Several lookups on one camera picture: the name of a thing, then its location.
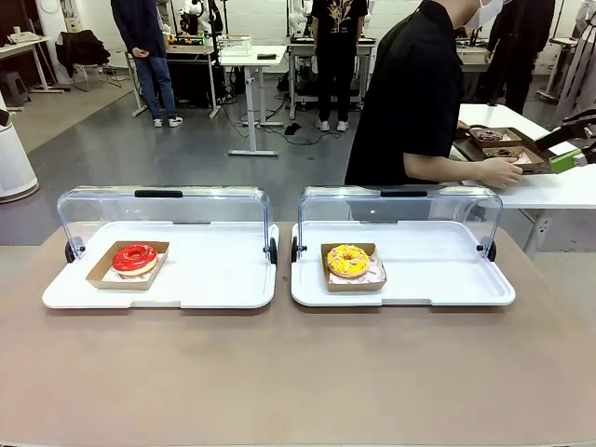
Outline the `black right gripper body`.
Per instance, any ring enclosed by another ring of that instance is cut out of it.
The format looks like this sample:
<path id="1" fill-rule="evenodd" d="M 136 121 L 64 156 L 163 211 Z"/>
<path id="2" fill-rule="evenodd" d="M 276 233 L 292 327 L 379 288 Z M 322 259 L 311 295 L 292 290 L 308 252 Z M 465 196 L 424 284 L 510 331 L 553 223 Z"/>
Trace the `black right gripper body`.
<path id="1" fill-rule="evenodd" d="M 589 144 L 582 149 L 588 163 L 595 162 L 595 109 L 585 109 L 565 118 L 562 127 L 568 130 L 570 139 L 588 140 Z"/>

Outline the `person's right hand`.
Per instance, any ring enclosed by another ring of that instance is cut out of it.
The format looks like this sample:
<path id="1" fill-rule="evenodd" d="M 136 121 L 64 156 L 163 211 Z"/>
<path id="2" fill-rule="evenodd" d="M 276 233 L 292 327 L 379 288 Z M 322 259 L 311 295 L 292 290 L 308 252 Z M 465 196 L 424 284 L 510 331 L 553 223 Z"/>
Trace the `person's right hand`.
<path id="1" fill-rule="evenodd" d="M 522 178 L 522 168 L 513 158 L 490 158 L 479 163 L 476 181 L 494 188 L 506 189 Z"/>

